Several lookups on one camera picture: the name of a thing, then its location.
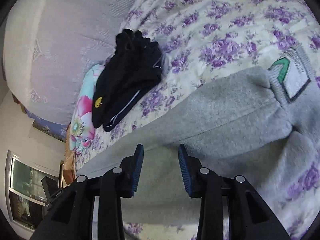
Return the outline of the folded floral turquoise blanket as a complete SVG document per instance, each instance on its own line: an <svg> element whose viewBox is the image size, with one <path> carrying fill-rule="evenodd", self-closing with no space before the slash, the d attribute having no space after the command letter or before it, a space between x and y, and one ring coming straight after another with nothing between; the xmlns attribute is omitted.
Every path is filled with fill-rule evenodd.
<svg viewBox="0 0 320 240"><path fill-rule="evenodd" d="M69 147L77 155L91 145L95 128L92 124L92 106L95 85L105 66L96 64L85 75L71 120Z"/></svg>

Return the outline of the purple floral bed quilt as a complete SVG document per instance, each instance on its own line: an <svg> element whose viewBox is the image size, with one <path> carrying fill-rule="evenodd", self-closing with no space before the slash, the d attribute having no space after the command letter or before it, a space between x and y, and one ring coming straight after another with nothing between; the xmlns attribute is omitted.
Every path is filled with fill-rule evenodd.
<svg viewBox="0 0 320 240"><path fill-rule="evenodd" d="M163 79L109 133L98 129L86 152L76 158L77 173L125 135L168 113L211 81L247 68L267 68L289 48L302 45L319 87L319 23L304 0L136 0L123 28L141 30L164 53ZM314 218L284 225L300 239ZM160 224L126 222L143 238L168 237Z"/></svg>

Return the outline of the grey fleece pants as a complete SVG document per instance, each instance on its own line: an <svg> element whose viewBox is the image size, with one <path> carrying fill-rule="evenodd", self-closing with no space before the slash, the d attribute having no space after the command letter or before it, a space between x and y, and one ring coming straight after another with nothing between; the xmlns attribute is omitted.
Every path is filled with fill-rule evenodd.
<svg viewBox="0 0 320 240"><path fill-rule="evenodd" d="M103 175L144 146L138 192L122 203L131 223L199 218L188 198L178 147L220 176L243 175L284 225L319 211L319 87L302 45L267 68L247 68L201 86L160 118L131 132L79 169Z"/></svg>

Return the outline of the window with white frame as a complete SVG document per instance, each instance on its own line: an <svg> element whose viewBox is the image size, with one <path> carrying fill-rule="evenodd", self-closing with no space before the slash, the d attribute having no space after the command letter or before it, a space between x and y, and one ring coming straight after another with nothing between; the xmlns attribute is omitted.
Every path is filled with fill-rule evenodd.
<svg viewBox="0 0 320 240"><path fill-rule="evenodd" d="M9 219L15 225L34 232L47 214L47 197L42 178L59 181L59 173L25 161L8 150L5 163L5 197Z"/></svg>

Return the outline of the brown orange pillow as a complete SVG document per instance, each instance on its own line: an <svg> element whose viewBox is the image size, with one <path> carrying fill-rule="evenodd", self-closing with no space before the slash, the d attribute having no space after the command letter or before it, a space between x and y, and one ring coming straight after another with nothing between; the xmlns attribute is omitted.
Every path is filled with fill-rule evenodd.
<svg viewBox="0 0 320 240"><path fill-rule="evenodd" d="M66 143L65 143L65 161L63 165L63 178L67 185L71 184L75 180L75 154L70 149L70 131L71 125L68 125L66 131Z"/></svg>

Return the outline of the folded black pants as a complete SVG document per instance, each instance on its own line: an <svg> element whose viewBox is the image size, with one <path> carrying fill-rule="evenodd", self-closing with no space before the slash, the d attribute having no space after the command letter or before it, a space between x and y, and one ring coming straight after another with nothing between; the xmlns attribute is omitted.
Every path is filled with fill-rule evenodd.
<svg viewBox="0 0 320 240"><path fill-rule="evenodd" d="M110 132L135 104L162 79L159 44L141 31L123 29L116 50L95 85L92 124Z"/></svg>

